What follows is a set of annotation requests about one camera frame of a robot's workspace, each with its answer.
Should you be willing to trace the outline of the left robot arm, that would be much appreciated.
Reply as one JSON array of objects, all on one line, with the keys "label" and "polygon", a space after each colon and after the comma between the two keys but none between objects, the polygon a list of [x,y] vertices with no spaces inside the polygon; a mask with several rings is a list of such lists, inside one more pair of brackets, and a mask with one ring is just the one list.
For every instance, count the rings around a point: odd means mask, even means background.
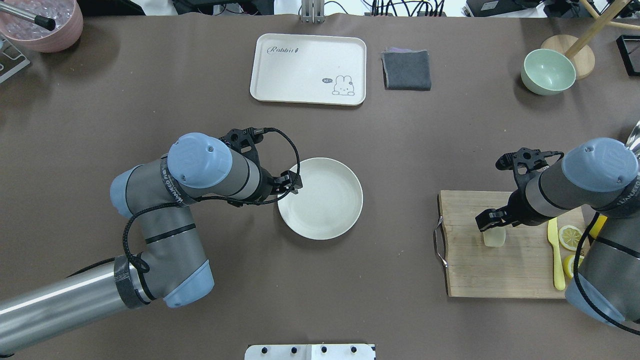
[{"label": "left robot arm", "polygon": [[210,293],[215,282],[191,205],[267,205],[302,187],[298,172],[273,177],[260,165],[256,144],[266,133],[282,132],[249,127],[222,137],[187,133],[160,159],[116,177],[110,200],[128,219],[123,254],[3,301],[1,356],[156,299],[178,308]]}]

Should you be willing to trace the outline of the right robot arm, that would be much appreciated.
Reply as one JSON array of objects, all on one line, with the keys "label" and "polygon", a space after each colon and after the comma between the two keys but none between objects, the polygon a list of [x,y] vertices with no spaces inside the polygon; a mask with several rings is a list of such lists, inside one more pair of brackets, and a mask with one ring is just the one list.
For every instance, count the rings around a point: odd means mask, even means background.
[{"label": "right robot arm", "polygon": [[494,227],[537,226],[588,205],[606,216],[565,296],[585,314],[609,324],[639,322],[640,220],[639,163],[633,151],[610,137],[597,137],[570,150],[523,147],[505,153],[495,166],[514,173],[517,190],[507,205],[475,218],[480,231]]}]

